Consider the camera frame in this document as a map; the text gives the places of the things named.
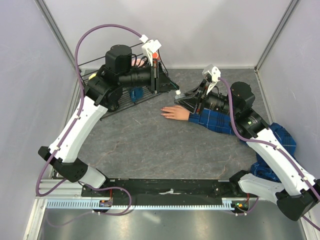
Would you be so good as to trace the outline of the nail polish bottle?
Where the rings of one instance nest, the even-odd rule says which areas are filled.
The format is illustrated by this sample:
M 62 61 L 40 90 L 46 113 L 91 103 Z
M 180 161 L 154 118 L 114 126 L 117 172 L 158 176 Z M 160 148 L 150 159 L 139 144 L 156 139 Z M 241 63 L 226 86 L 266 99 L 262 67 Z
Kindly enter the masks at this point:
M 181 99 L 181 98 L 184 98 L 184 97 L 185 97 L 185 94 L 181 93 L 181 94 L 176 94 L 174 99 L 178 100 L 178 99 Z

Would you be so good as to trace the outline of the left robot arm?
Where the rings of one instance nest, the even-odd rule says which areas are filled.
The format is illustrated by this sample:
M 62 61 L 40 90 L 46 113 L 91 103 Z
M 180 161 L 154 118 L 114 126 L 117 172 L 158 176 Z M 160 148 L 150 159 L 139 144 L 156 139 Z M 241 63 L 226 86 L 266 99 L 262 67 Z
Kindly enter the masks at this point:
M 180 94 L 179 86 L 163 70 L 158 56 L 160 47 L 159 42 L 148 41 L 141 47 L 143 57 L 138 60 L 129 46 L 114 45 L 106 52 L 105 63 L 88 77 L 84 98 L 63 131 L 50 146 L 42 146 L 38 151 L 66 180 L 92 186 L 99 197 L 109 193 L 108 178 L 81 161 L 78 153 L 98 120 L 119 108 L 124 89 L 147 88 L 152 94 L 170 91 Z

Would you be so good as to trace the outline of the blue plaid sleeve forearm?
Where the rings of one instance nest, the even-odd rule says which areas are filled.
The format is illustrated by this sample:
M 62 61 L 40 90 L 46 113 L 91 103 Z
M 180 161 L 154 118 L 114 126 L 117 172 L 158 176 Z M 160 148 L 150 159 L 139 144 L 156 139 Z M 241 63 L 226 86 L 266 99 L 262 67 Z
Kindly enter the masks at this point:
M 231 118 L 227 114 L 221 112 L 204 109 L 201 114 L 189 114 L 188 121 L 207 128 L 210 131 L 235 135 L 233 128 L 231 127 Z

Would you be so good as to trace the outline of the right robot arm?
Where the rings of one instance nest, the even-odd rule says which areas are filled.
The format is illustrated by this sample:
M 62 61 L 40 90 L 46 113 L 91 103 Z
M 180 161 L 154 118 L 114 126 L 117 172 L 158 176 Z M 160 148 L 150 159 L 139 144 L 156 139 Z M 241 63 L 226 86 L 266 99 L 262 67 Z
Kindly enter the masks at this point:
M 229 191 L 235 197 L 254 194 L 277 205 L 290 220 L 297 221 L 320 201 L 320 181 L 305 170 L 277 139 L 271 127 L 256 113 L 256 99 L 249 84 L 234 82 L 228 94 L 212 92 L 214 82 L 203 80 L 193 90 L 176 90 L 174 103 L 192 114 L 213 110 L 230 116 L 235 134 L 271 168 L 280 182 L 240 171 L 233 176 Z

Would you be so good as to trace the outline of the mannequin hand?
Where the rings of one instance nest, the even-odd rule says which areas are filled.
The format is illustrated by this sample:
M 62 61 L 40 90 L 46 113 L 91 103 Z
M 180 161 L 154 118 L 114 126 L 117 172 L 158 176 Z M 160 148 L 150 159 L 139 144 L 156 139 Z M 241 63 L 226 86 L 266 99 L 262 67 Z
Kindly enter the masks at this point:
M 188 121 L 190 112 L 179 105 L 165 106 L 161 108 L 161 115 L 170 120 Z

